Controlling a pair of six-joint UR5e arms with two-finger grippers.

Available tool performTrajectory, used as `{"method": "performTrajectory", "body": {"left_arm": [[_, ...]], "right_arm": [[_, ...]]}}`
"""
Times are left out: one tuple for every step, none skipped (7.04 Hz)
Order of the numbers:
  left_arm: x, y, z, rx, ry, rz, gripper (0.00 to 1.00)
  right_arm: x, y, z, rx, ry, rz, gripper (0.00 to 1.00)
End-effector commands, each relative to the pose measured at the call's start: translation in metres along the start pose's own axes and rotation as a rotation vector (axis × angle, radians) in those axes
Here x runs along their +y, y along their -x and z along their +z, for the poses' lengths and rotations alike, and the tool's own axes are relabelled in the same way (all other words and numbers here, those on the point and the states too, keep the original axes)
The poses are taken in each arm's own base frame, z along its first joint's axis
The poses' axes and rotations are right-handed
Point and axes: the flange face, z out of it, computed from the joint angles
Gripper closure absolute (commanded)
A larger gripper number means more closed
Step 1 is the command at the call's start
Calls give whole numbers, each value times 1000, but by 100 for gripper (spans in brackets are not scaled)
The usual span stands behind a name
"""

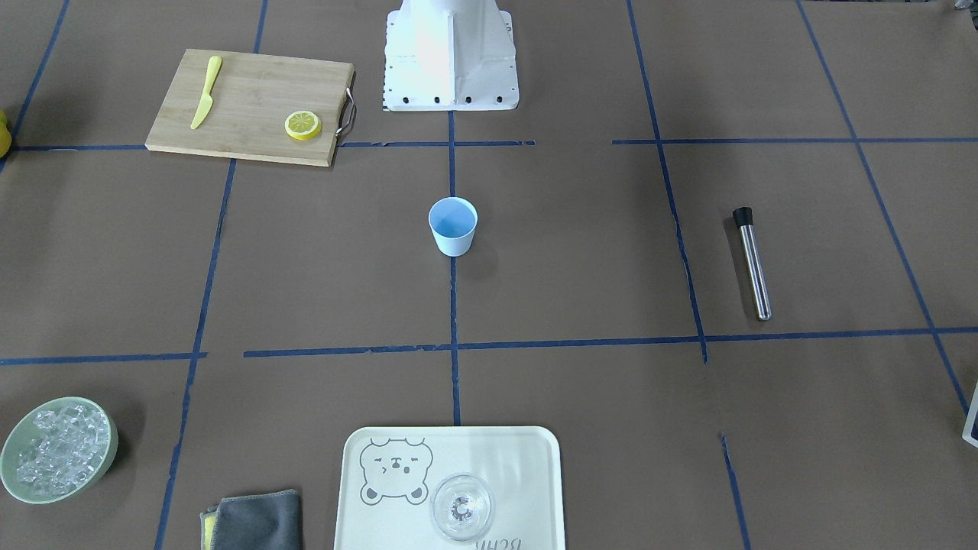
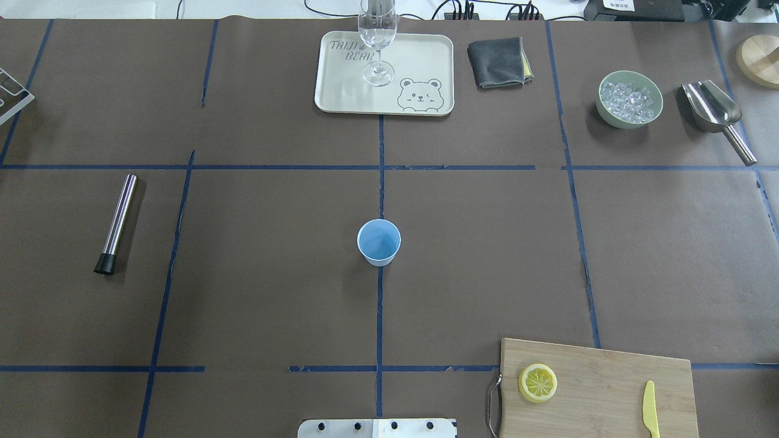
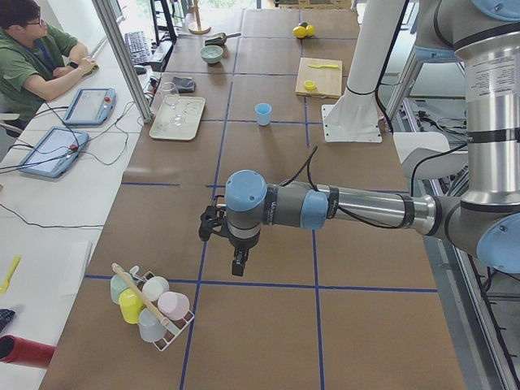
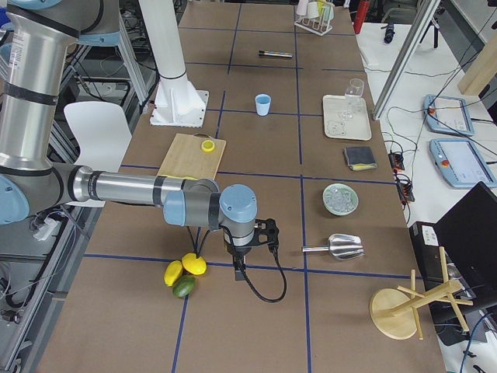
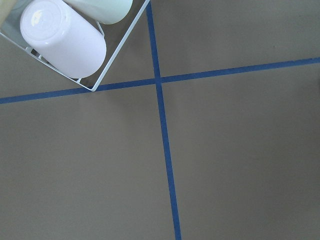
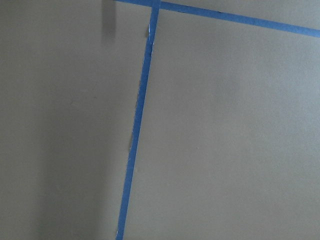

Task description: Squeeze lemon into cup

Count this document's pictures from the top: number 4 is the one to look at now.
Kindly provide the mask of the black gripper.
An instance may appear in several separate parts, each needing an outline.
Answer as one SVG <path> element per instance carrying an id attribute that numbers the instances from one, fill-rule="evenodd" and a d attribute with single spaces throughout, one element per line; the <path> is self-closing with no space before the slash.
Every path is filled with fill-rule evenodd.
<path id="1" fill-rule="evenodd" d="M 235 280 L 243 281 L 245 272 L 245 256 L 252 248 L 267 246 L 275 262 L 279 263 L 279 229 L 272 218 L 256 219 L 252 230 L 242 237 L 231 237 L 231 256 L 235 269 Z"/>

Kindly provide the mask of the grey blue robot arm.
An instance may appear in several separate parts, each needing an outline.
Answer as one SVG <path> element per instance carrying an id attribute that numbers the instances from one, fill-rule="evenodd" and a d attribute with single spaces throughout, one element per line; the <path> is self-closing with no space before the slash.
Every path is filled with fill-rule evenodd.
<path id="1" fill-rule="evenodd" d="M 222 230 L 239 281 L 248 277 L 250 249 L 267 245 L 276 253 L 276 223 L 257 218 L 257 200 L 247 186 L 221 189 L 209 179 L 134 176 L 51 162 L 47 148 L 67 49 L 118 43 L 120 7 L 116 1 L 10 1 L 6 11 L 14 33 L 1 111 L 2 224 L 59 204 L 110 200 L 160 207 L 171 225 Z"/>

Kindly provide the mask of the white robot arm column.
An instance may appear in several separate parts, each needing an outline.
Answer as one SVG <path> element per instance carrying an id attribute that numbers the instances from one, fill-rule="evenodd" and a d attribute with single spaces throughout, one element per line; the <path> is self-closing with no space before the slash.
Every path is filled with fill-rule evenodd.
<path id="1" fill-rule="evenodd" d="M 160 76 L 184 76 L 186 67 L 173 1 L 140 0 L 139 4 Z"/>

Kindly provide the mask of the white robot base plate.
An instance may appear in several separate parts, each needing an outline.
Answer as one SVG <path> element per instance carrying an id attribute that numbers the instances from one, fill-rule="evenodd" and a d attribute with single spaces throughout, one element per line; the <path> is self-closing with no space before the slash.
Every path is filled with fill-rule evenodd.
<path id="1" fill-rule="evenodd" d="M 202 127 L 209 92 L 196 90 L 186 75 L 160 78 L 150 123 L 155 126 Z"/>

